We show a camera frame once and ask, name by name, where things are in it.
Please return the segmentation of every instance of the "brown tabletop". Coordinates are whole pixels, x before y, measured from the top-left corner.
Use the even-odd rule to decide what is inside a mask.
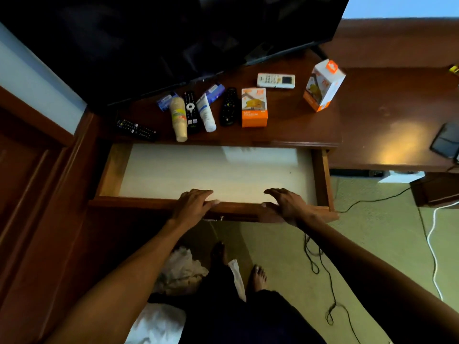
[[[444,172],[429,150],[446,122],[459,123],[459,79],[447,69],[349,69],[337,102],[343,144],[330,168]]]
[[[309,75],[320,60],[310,51],[296,54],[295,57],[273,59],[252,66],[244,66],[232,72],[217,76],[217,80],[226,88],[234,86],[240,90],[256,86],[259,72],[294,74],[294,89],[267,89],[268,126],[264,128],[242,128],[240,123],[222,127],[219,123],[223,99],[212,103],[211,109],[217,130],[208,133],[202,131],[189,135],[186,144],[208,144],[226,146],[276,146],[276,147],[317,147],[332,149],[341,144],[340,114],[337,103],[318,113],[314,112],[303,99]],[[199,97],[215,80],[197,82],[177,89],[178,94],[194,90]],[[159,142],[175,143],[169,111],[162,112],[156,100],[164,96],[146,98],[133,103],[128,110],[121,111],[123,118],[153,128],[160,132]]]

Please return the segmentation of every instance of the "green floor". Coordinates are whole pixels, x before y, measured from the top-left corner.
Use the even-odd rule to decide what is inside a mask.
[[[333,178],[336,210],[345,210],[352,203],[379,199],[397,194],[406,184],[379,184],[373,179]],[[432,226],[433,209],[421,208],[424,224]],[[439,260],[438,284],[445,302],[459,311],[459,210],[443,209],[437,213],[437,227],[432,245]],[[411,191],[377,203],[359,203],[331,224],[339,232],[366,248],[421,286],[437,295],[432,283],[433,259],[427,247],[422,222]],[[280,292],[328,344],[356,343],[346,312],[333,312],[334,326],[329,326],[325,313],[332,304],[328,274],[313,274],[303,252],[303,234],[287,224],[201,222],[185,237],[193,255],[204,265],[217,240],[225,242],[229,258],[237,258],[242,277],[247,279],[253,263],[260,264],[268,274],[269,288]],[[311,243],[317,251],[317,245]],[[313,257],[320,266],[318,257]],[[333,264],[324,257],[330,270],[338,302],[351,314],[354,329],[362,344],[387,344],[389,339],[365,311]]]

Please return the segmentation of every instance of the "smartphone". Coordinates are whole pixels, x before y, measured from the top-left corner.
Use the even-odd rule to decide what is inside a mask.
[[[459,125],[445,123],[432,142],[430,149],[446,158],[455,158],[458,161],[459,153]]]

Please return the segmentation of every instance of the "hand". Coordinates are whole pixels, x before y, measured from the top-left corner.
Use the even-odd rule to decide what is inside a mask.
[[[276,199],[274,203],[263,203],[262,206],[274,210],[285,222],[298,227],[300,221],[310,217],[318,217],[312,207],[307,205],[301,196],[284,188],[270,188],[263,193],[270,194]]]
[[[212,190],[201,191],[198,189],[183,192],[171,217],[174,225],[180,227],[183,233],[197,225],[206,212],[220,202],[219,200],[211,200],[204,203],[212,193]]]

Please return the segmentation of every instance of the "black remote control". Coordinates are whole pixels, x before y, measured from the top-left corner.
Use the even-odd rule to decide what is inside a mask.
[[[199,131],[199,112],[196,107],[195,93],[185,92],[186,122],[188,123],[188,133],[194,134]]]
[[[240,103],[237,97],[236,88],[229,87],[223,98],[223,106],[220,111],[220,125],[221,126],[230,126],[235,122],[237,117],[237,112],[240,113]]]
[[[128,133],[134,138],[154,142],[157,139],[156,132],[150,128],[142,127],[137,123],[120,119],[116,124],[118,129]]]

